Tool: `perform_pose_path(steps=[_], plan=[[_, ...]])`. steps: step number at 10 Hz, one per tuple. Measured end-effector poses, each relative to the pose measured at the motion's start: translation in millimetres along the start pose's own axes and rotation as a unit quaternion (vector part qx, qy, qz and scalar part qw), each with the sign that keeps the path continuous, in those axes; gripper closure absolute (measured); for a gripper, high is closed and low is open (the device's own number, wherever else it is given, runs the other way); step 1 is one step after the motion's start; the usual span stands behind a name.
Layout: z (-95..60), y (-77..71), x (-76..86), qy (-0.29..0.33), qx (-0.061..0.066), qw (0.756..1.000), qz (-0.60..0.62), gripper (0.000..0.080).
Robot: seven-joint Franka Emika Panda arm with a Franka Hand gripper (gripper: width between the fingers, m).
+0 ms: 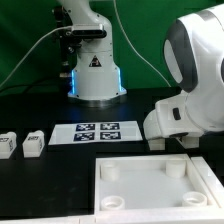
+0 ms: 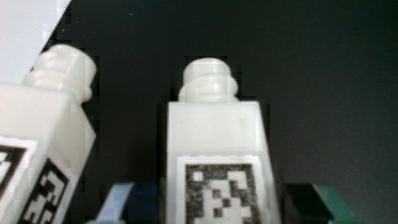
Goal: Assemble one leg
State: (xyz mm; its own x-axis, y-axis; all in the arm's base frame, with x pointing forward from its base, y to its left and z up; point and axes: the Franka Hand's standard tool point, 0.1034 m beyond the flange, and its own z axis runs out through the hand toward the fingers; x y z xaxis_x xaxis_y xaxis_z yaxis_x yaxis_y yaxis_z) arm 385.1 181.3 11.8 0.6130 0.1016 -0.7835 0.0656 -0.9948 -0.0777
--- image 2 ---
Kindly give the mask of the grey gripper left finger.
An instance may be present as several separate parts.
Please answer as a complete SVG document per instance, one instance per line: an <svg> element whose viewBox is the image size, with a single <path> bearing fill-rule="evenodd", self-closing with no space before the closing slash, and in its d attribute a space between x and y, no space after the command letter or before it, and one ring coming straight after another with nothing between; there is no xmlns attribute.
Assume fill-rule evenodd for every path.
<svg viewBox="0 0 398 224"><path fill-rule="evenodd" d="M158 224L158 188L154 184L112 185L96 218L87 224Z"/></svg>

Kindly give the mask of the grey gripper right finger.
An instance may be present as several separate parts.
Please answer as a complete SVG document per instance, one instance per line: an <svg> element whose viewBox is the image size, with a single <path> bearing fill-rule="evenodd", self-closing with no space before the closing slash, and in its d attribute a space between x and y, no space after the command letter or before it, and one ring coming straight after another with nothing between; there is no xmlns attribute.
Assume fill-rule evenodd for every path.
<svg viewBox="0 0 398 224"><path fill-rule="evenodd" d="M284 224L355 224L355 214L330 186L286 184L282 196Z"/></svg>

